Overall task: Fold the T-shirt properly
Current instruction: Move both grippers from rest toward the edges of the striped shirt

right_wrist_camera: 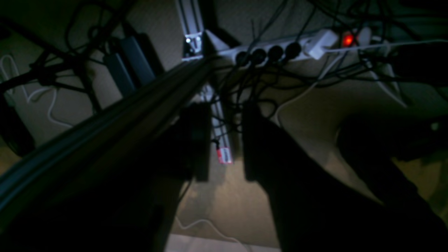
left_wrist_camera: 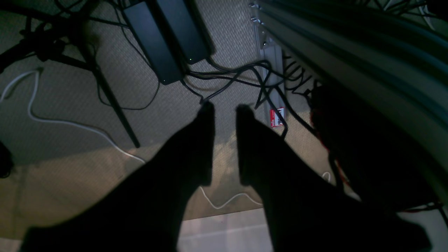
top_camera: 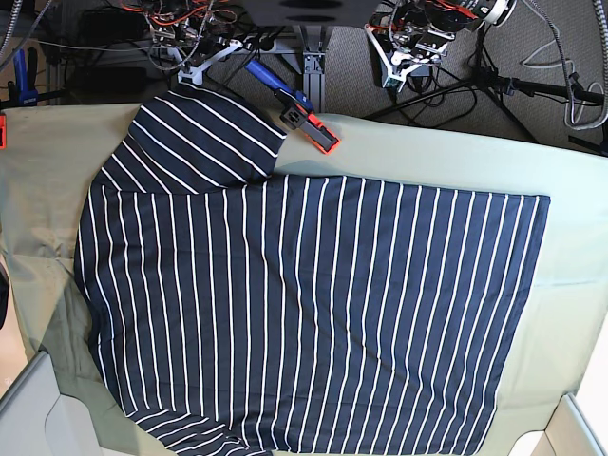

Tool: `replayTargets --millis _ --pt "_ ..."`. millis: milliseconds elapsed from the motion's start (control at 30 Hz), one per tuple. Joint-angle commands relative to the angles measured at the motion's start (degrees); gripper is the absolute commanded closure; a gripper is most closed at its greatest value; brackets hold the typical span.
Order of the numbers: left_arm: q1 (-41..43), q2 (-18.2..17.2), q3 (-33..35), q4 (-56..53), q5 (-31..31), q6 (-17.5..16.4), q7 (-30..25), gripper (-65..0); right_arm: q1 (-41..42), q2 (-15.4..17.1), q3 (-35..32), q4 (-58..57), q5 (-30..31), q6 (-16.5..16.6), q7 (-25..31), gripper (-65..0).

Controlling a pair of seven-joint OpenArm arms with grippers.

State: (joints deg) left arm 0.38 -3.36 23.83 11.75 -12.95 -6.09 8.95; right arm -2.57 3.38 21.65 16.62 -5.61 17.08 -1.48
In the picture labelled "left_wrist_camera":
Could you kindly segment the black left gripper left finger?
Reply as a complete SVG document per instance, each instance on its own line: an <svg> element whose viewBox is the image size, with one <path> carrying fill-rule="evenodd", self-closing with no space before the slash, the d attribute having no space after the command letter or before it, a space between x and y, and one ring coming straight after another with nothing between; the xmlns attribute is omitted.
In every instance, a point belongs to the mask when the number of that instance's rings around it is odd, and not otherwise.
<svg viewBox="0 0 448 252"><path fill-rule="evenodd" d="M23 252L176 252L187 203L212 179L215 109L205 102L146 164L83 213L29 229Z"/></svg>

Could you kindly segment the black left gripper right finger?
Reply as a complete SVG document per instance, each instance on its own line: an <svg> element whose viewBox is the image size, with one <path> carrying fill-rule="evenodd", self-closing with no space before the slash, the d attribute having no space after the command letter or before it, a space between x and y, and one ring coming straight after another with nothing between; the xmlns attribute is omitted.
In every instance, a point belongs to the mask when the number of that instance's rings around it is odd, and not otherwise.
<svg viewBox="0 0 448 252"><path fill-rule="evenodd" d="M240 182L262 199L274 252L428 252L425 230L315 173L248 105L236 108Z"/></svg>

